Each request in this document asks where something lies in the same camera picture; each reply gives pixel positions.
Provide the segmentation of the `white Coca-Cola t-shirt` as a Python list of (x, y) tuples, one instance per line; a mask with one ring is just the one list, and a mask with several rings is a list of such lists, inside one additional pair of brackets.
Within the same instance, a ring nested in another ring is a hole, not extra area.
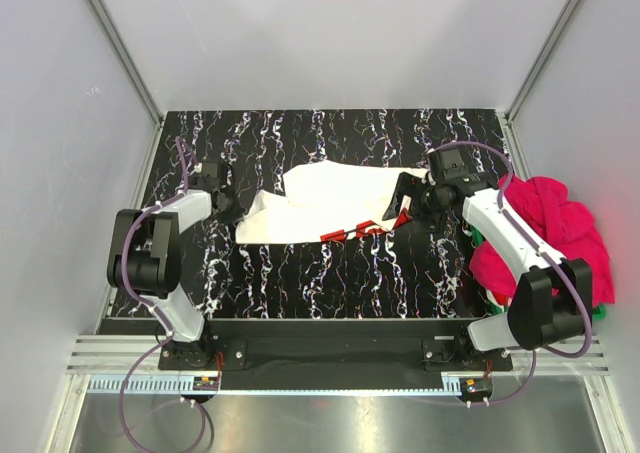
[(283, 196), (260, 190), (238, 223), (239, 245), (326, 243), (385, 234), (408, 223), (410, 200), (389, 220), (399, 175), (423, 178), (424, 168), (355, 166), (321, 161), (283, 175)]

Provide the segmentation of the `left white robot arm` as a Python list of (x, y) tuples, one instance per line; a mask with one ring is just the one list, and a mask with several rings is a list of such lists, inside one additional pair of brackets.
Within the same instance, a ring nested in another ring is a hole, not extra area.
[(187, 189), (173, 198), (116, 214), (108, 283), (146, 306), (169, 339), (182, 344), (181, 357), (196, 369), (214, 361), (216, 345), (205, 338), (204, 317), (181, 286), (181, 235), (209, 218), (229, 225), (242, 215), (232, 166), (209, 160), (196, 166)]

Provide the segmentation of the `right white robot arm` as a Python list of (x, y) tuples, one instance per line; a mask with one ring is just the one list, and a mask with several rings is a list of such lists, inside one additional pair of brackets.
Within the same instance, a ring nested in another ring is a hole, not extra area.
[(567, 259), (544, 241), (509, 204), (510, 177), (497, 183), (485, 172), (473, 172), (461, 154), (461, 143), (429, 153), (428, 172), (402, 172), (383, 217), (402, 211), (430, 233), (440, 233), (450, 212), (476, 228), (499, 254), (516, 282), (508, 310), (471, 322), (466, 337), (454, 344), (454, 357), (466, 369), (486, 362), (498, 349), (545, 349), (561, 357), (569, 352), (557, 343), (582, 337), (573, 357), (587, 353), (592, 342), (592, 270), (578, 258)]

